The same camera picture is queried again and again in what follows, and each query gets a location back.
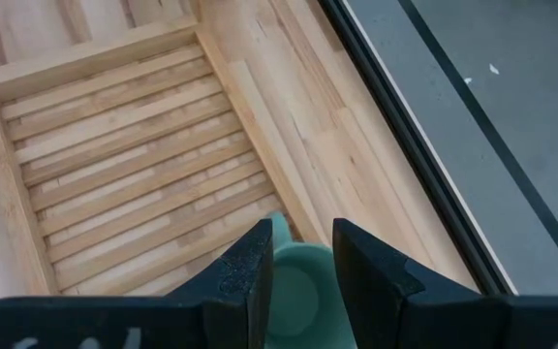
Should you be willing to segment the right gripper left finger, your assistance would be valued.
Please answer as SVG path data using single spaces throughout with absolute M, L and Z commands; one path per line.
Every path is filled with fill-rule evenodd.
M 272 260 L 263 219 L 164 296 L 0 299 L 0 349 L 263 349 Z

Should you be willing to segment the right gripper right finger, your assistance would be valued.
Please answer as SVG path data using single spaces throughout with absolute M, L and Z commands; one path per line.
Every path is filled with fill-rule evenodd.
M 345 218 L 332 249 L 358 349 L 558 349 L 558 296 L 479 294 Z

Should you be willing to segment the plain green mug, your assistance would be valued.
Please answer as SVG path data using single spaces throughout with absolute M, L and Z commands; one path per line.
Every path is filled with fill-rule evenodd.
M 357 349 L 331 249 L 293 240 L 275 211 L 273 280 L 264 349 Z

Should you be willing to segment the wooden mug rack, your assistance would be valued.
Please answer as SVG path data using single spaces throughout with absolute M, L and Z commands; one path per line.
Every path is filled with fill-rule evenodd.
M 275 209 L 326 241 L 186 1 L 0 66 L 0 205 L 30 295 L 164 293 Z

